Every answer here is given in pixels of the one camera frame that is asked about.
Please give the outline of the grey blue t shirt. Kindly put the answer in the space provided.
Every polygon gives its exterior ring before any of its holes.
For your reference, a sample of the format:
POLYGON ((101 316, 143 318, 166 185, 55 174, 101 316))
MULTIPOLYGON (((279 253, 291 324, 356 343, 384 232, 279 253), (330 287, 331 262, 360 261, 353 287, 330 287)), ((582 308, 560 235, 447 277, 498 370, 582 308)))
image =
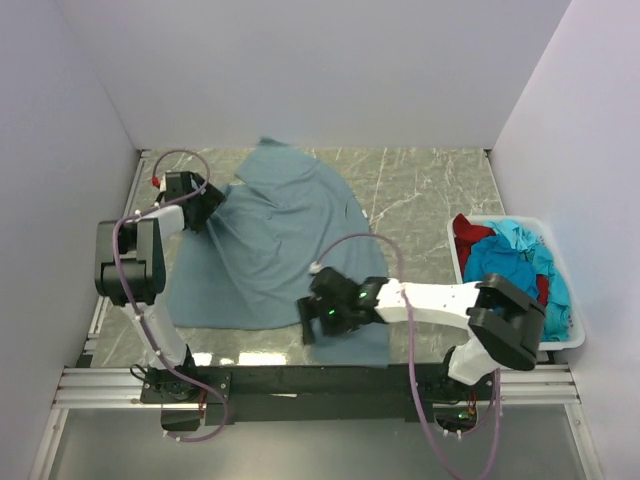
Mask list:
POLYGON ((187 231, 168 280, 168 311, 192 349, 214 334, 284 331, 299 322, 310 265, 356 283, 388 265, 355 194, 331 166, 263 138, 200 233, 187 231))

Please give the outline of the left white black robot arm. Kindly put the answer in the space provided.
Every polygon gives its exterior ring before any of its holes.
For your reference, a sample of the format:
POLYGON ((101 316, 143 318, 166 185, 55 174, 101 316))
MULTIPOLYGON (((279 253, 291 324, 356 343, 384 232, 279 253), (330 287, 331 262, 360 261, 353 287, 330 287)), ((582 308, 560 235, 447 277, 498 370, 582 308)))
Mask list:
POLYGON ((165 377, 164 389, 176 401, 186 402, 199 392, 200 378, 181 367, 190 353, 166 306, 164 243, 185 230, 202 231, 225 195, 190 171, 164 174, 159 190, 159 199, 147 212, 98 223, 94 283, 98 294, 132 321, 148 365, 174 368, 165 377))

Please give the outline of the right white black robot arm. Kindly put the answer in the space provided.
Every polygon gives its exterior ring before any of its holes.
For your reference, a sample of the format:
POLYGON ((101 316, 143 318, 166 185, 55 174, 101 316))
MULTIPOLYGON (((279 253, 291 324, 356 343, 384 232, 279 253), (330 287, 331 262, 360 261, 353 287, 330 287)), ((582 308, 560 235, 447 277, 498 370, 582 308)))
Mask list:
POLYGON ((441 285, 368 277, 358 284, 331 267, 312 275, 310 294, 296 301, 303 343, 350 334, 371 324, 429 323, 464 330, 468 340, 445 355, 439 387, 460 399, 494 370, 531 371, 537 364, 545 307, 498 274, 441 285))

